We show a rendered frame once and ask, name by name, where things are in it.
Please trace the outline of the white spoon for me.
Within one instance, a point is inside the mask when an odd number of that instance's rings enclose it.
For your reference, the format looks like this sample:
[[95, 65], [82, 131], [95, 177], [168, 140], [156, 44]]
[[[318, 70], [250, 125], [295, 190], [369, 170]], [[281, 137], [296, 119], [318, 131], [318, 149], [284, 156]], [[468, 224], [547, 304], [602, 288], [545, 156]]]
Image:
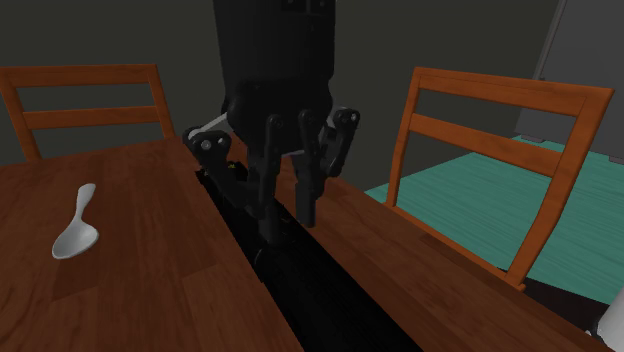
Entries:
[[82, 219], [84, 210], [90, 203], [95, 190], [94, 183], [87, 183], [78, 188], [75, 214], [52, 246], [51, 254], [54, 259], [63, 260], [80, 255], [99, 239], [98, 230]]

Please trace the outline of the brown wooden table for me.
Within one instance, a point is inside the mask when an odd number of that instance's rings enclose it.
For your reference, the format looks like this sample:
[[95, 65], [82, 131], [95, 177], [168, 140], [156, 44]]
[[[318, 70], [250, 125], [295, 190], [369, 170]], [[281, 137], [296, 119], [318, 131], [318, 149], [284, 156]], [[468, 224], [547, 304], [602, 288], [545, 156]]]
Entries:
[[[303, 352], [195, 172], [177, 138], [0, 167], [0, 352]], [[424, 352], [611, 352], [343, 180], [312, 235]]]

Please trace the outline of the grey tall cabinet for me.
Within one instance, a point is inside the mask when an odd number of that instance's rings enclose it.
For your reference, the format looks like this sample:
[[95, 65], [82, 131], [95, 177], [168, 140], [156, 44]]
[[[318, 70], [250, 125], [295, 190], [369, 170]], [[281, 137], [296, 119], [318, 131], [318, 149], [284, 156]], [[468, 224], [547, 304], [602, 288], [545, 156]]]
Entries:
[[534, 77], [612, 88], [590, 150], [624, 165], [624, 0], [558, 0]]

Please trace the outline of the brown wooden chair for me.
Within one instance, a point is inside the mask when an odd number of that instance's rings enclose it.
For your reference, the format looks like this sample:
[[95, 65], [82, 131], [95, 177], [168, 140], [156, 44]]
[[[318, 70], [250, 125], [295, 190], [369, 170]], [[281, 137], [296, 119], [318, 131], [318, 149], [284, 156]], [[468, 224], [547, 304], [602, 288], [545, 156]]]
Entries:
[[[147, 84], [153, 103], [149, 106], [25, 111], [20, 88]], [[35, 130], [158, 123], [163, 136], [175, 129], [155, 64], [0, 67], [0, 95], [28, 161], [41, 158]]]
[[[423, 90], [569, 116], [575, 123], [564, 150], [556, 152], [418, 114], [417, 102]], [[563, 213], [614, 93], [612, 88], [416, 67], [393, 151], [384, 205], [522, 292], [526, 288], [525, 278]], [[404, 156], [412, 132], [551, 179], [535, 220], [506, 271], [397, 206]]]

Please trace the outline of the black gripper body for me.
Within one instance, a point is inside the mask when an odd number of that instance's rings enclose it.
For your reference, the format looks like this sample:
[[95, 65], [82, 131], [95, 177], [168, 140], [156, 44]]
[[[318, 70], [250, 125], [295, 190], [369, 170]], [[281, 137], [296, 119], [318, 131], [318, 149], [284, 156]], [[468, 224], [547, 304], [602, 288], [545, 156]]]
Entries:
[[317, 135], [333, 107], [336, 0], [213, 0], [213, 8], [229, 125], [262, 151], [276, 115], [277, 145], [300, 150], [300, 113], [311, 112]]

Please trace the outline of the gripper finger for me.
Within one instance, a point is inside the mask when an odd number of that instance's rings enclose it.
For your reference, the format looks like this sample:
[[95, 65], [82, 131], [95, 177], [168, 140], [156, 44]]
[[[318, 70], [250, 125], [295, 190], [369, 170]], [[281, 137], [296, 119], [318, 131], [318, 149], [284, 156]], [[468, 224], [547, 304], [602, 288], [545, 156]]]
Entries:
[[342, 172], [360, 113], [350, 108], [338, 109], [332, 124], [320, 124], [310, 110], [298, 118], [303, 153], [292, 156], [297, 183], [295, 186], [296, 218], [304, 226], [315, 226], [316, 200], [323, 195], [325, 181]]
[[276, 178], [282, 157], [277, 143], [280, 117], [272, 115], [266, 122], [261, 149], [247, 149], [252, 179], [245, 182], [238, 181], [228, 168], [227, 155], [232, 137], [214, 128], [224, 119], [220, 116], [201, 127], [189, 128], [183, 134], [183, 143], [222, 195], [234, 207], [246, 210], [257, 220], [259, 233], [268, 244], [279, 246], [285, 242], [275, 201]]

